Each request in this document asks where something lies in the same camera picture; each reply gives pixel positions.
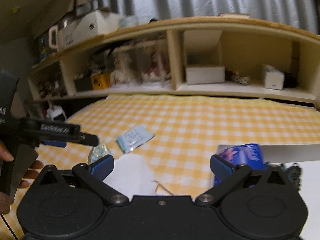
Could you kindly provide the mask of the person's left hand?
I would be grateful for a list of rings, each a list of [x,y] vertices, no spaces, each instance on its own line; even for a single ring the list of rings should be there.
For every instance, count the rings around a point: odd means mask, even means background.
[[[34,179],[43,168],[37,160],[38,153],[29,145],[20,144],[10,152],[1,142],[1,214],[10,212],[16,191],[29,186],[27,179]]]

